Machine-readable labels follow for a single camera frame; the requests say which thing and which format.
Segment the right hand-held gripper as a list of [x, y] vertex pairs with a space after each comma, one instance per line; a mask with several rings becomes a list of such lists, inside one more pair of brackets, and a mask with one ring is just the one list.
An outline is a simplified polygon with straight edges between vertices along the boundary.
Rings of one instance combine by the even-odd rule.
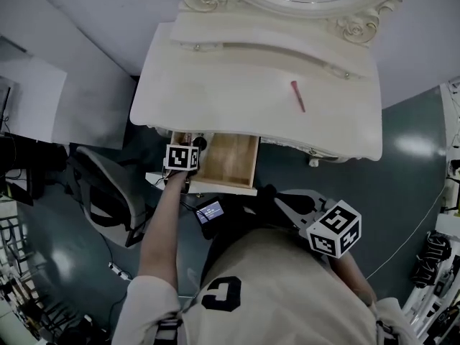
[[[308, 227], [308, 241], [315, 252], [340, 259], [362, 236], [362, 215], [343, 200], [327, 210], [333, 201], [319, 192], [291, 189], [279, 192], [275, 202], [296, 227]], [[311, 225], [311, 219], [319, 216]]]

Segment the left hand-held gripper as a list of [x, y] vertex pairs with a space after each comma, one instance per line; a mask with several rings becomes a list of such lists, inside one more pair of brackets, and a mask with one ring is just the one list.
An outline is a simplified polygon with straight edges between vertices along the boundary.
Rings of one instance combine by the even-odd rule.
[[188, 193], [190, 177], [199, 171], [200, 149], [195, 146], [169, 144], [164, 161], [165, 183], [175, 174], [187, 172], [181, 193]]

